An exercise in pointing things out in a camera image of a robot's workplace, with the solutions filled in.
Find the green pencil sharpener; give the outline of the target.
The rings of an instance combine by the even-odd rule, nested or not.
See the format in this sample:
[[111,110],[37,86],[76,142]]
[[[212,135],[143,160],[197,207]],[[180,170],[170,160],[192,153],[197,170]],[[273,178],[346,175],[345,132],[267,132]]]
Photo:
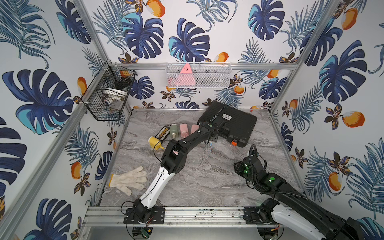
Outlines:
[[172,136],[172,139],[176,139],[179,137],[179,129],[177,124],[172,124],[170,126],[170,135]]

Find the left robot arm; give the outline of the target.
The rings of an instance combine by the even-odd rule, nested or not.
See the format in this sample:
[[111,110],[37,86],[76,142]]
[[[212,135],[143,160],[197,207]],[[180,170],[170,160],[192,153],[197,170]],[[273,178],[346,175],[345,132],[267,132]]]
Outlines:
[[171,180],[186,165],[188,153],[197,145],[215,138],[224,126],[224,119],[220,116],[212,120],[199,123],[199,129],[181,140],[170,140],[162,158],[161,167],[149,189],[133,205],[133,212],[145,222],[151,215],[161,192]]

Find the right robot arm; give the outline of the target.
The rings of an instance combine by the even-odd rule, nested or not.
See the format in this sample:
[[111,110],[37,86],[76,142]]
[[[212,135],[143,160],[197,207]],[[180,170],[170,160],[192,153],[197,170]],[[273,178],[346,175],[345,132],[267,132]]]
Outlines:
[[269,198],[259,207],[246,207],[247,224],[270,224],[287,227],[309,240],[362,240],[360,223],[343,219],[320,207],[299,193],[281,176],[268,173],[255,145],[242,161],[234,163],[235,173],[251,188]]

